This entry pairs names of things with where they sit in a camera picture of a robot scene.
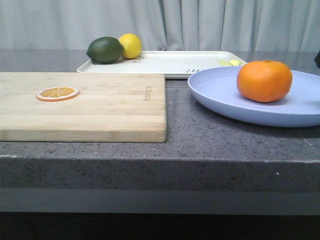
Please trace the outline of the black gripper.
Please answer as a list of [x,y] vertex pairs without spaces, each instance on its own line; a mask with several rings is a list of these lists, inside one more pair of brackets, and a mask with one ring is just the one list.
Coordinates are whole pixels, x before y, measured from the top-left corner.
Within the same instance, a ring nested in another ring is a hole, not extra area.
[[316,57],[314,58],[314,62],[318,68],[320,68],[320,51],[317,53]]

